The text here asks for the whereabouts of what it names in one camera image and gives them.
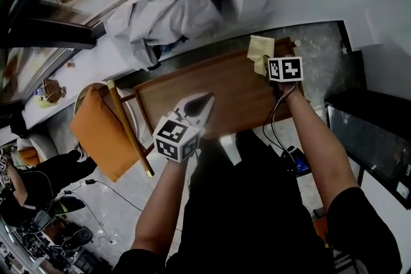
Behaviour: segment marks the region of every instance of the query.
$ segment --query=wooden board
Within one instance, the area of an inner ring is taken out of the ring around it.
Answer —
[[[274,56],[289,54],[294,55],[291,40],[277,40]],[[190,65],[142,83],[134,87],[134,92],[151,132],[182,98],[199,92],[214,93],[215,104],[206,127],[208,139],[262,126],[276,102],[265,77],[254,72],[247,50]],[[288,106],[281,105],[275,120],[289,117]]]

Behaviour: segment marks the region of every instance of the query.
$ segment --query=marble floor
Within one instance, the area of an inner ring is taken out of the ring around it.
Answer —
[[[359,54],[343,55],[340,49],[341,34],[335,22],[325,22],[318,24],[305,24],[302,26],[292,26],[280,28],[261,33],[255,33],[266,37],[279,39],[281,37],[291,37],[292,40],[300,40],[301,47],[297,49],[297,55],[303,57],[304,66],[304,91],[312,107],[318,115],[325,120],[324,98],[329,94],[334,94],[351,87],[360,87],[362,84],[363,69],[361,61],[358,61]],[[226,53],[248,46],[249,36],[242,36],[235,39],[219,42],[214,45],[203,47],[191,51],[192,54]],[[160,72],[167,73],[167,68],[175,69],[179,61],[186,55],[177,56],[174,59],[165,61]],[[136,81],[141,81],[138,74],[131,75],[122,80],[122,84],[133,86]],[[69,130],[69,122],[73,118],[73,106],[59,112],[45,122],[49,134],[55,143],[59,153],[66,153],[73,148],[74,136]],[[292,119],[287,119],[276,123],[277,131],[283,142],[288,147],[294,145],[301,148]],[[262,133],[262,127],[254,129],[257,136],[268,144]],[[272,133],[268,133],[270,138],[274,138]],[[223,147],[234,164],[240,161],[240,156],[234,144],[234,137],[228,136],[221,140]],[[166,159],[159,154],[152,152],[148,160],[154,171],[160,173],[166,164]],[[189,161],[186,181],[189,180],[196,166],[196,158]],[[355,173],[358,172],[358,165],[354,162],[352,167]],[[87,178],[93,178],[106,183],[118,193],[130,200],[139,208],[144,208],[153,188],[155,187],[159,174],[153,178],[148,178],[140,165],[134,165],[129,169],[117,183],[112,183],[104,174],[96,169]],[[73,190],[84,183],[84,180],[70,185],[67,190]],[[298,178],[298,184],[304,205],[311,212],[313,209],[322,206],[320,196],[315,187],[311,174]],[[122,200],[109,188],[101,184],[86,185],[78,188],[76,193],[87,202],[98,221],[93,218],[87,209],[78,210],[69,214],[68,219],[91,229],[94,234],[93,243],[87,245],[87,249],[108,260],[111,264],[117,263],[120,255],[128,250],[134,239],[134,229],[140,212]],[[188,200],[188,187],[185,184],[180,216],[177,228],[182,228],[184,206]],[[180,232],[176,230],[170,255],[175,253],[180,244]]]

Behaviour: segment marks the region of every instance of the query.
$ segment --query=wooden chair leg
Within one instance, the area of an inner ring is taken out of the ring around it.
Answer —
[[[130,125],[130,122],[128,121],[126,112],[124,111],[123,104],[121,102],[121,98],[120,98],[120,96],[117,92],[116,85],[114,84],[113,80],[108,81],[107,85],[109,86],[110,95],[111,95],[111,98],[113,100],[114,106],[116,108],[117,117],[120,120],[121,124],[123,125],[123,127],[126,131],[127,137],[128,137],[128,139],[130,139],[130,142],[133,146],[133,149],[136,151],[136,153],[137,153],[137,155],[138,155],[138,157],[141,161],[141,164],[144,167],[144,170],[146,171],[146,173],[149,177],[152,177],[154,175],[154,171],[153,171],[151,165],[148,163],[147,158],[146,158],[146,154],[143,151],[141,144],[137,140],[137,137],[136,137],[131,125]]]

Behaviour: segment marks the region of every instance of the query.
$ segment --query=person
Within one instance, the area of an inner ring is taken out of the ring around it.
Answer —
[[[359,188],[344,147],[297,89],[286,102],[326,211],[330,246],[368,273],[399,273],[396,240]],[[335,272],[333,251],[316,234],[289,163],[253,131],[237,133],[236,146],[241,162],[234,166],[220,144],[200,143],[179,251],[166,262],[187,168],[187,161],[168,161],[114,273]]]
[[[13,191],[3,189],[0,194],[0,218],[8,226],[21,227],[63,188],[89,176],[96,166],[80,144],[69,153],[57,155],[29,170],[18,171],[8,159],[6,168]]]

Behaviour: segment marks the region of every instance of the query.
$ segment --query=white cloth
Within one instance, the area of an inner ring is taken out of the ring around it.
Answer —
[[[222,22],[211,0],[128,0],[105,21],[105,29],[130,67],[147,69],[157,63],[149,46],[172,44],[181,36],[211,37]]]

